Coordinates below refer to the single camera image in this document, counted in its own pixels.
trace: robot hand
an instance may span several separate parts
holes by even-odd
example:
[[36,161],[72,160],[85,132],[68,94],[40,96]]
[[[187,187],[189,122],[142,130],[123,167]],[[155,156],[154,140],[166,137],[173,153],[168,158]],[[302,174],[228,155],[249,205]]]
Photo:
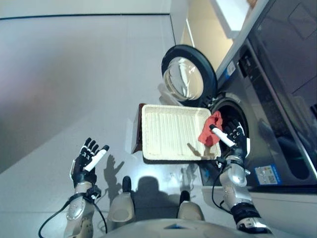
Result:
[[241,123],[234,119],[224,128],[224,132],[214,125],[210,129],[215,133],[227,146],[230,147],[230,155],[239,157],[242,161],[250,152],[250,139],[246,137]]
[[101,150],[97,150],[98,145],[89,137],[80,149],[79,156],[73,160],[69,176],[74,182],[74,187],[84,181],[96,183],[95,166],[106,154],[109,146],[105,145]]

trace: washing machine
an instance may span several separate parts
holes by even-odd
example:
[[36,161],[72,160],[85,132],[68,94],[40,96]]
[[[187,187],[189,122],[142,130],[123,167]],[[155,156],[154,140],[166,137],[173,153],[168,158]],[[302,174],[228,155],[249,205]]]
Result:
[[[176,45],[161,70],[179,104],[220,111],[223,128],[238,119],[251,140],[245,166],[253,191],[316,193],[316,1],[272,0],[223,74],[199,50]],[[229,152],[220,142],[222,155]],[[218,174],[198,163],[204,185]]]

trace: label sticker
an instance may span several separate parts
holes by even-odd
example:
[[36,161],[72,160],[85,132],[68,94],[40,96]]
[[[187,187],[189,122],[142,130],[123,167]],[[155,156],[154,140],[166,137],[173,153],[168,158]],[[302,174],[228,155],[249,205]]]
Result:
[[228,67],[226,69],[226,72],[225,72],[225,76],[226,76],[226,79],[228,79],[232,74],[233,72],[236,70],[236,66],[234,65],[234,62],[231,61],[229,64],[228,64]]
[[278,185],[282,183],[275,165],[256,167],[254,170],[260,185]]

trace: white wall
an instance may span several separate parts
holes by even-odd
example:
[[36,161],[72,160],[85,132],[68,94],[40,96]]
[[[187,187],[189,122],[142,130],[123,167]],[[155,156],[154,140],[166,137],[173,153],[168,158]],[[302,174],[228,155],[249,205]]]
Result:
[[169,13],[171,0],[1,0],[0,18],[87,13]]
[[194,0],[172,0],[170,6],[170,16],[176,44],[181,44],[189,5]]

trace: black cable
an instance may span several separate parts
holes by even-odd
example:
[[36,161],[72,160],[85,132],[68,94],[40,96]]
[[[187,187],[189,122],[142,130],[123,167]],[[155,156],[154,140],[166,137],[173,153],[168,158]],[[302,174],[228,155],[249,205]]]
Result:
[[211,199],[212,199],[212,202],[214,203],[214,205],[215,205],[217,208],[219,208],[219,209],[221,209],[221,210],[223,210],[223,211],[225,211],[225,212],[231,214],[230,211],[228,211],[228,210],[226,210],[225,208],[222,207],[222,204],[223,204],[224,201],[222,201],[222,202],[220,203],[220,205],[218,205],[218,204],[216,204],[216,202],[214,201],[214,198],[213,198],[214,186],[215,186],[216,182],[218,181],[218,179],[219,179],[221,173],[222,173],[222,170],[219,172],[219,174],[217,175],[216,179],[213,181],[212,190],[211,190]]
[[47,218],[46,221],[44,221],[44,223],[41,225],[40,229],[39,229],[39,238],[44,238],[41,234],[41,231],[43,229],[43,227],[46,225],[47,222],[49,222],[53,217],[55,217],[57,214],[59,214],[62,210],[64,210],[68,205],[69,205],[69,200],[67,202],[65,202],[64,206],[59,209],[57,212],[55,212],[53,215],[51,215],[49,218]]
[[60,212],[62,212],[62,211],[70,204],[70,202],[71,202],[72,200],[74,200],[74,199],[76,199],[77,197],[80,197],[80,196],[82,196],[86,201],[92,203],[92,204],[94,205],[94,207],[96,208],[96,210],[99,212],[101,218],[102,218],[103,221],[104,221],[104,225],[105,225],[105,229],[106,229],[106,234],[107,234],[107,233],[108,233],[108,228],[107,228],[107,224],[106,224],[105,217],[103,216],[103,214],[102,214],[101,210],[99,209],[99,207],[94,203],[94,201],[91,200],[91,199],[89,199],[89,198],[87,198],[87,197],[85,197],[85,194],[86,194],[86,193],[77,193],[77,194],[71,196],[71,197],[67,200],[67,202],[65,202],[65,204],[63,205],[63,207],[62,207],[61,209],[59,209],[57,212],[55,212],[53,215],[51,215],[49,218],[47,218],[46,221],[44,221],[44,223],[41,225],[41,227],[40,227],[40,229],[39,229],[39,233],[38,233],[39,238],[45,238],[45,237],[42,236],[41,231],[42,231],[43,227],[46,225],[46,223],[49,222],[52,218],[54,218],[56,215],[58,215]]
[[224,211],[226,211],[227,213],[229,213],[229,214],[231,214],[232,215],[232,213],[230,212],[230,211],[228,211],[227,209],[225,209],[222,205],[223,205],[223,203],[224,203],[224,200],[223,201],[221,201],[221,203],[219,204],[219,206],[222,208],[222,210],[224,210]]

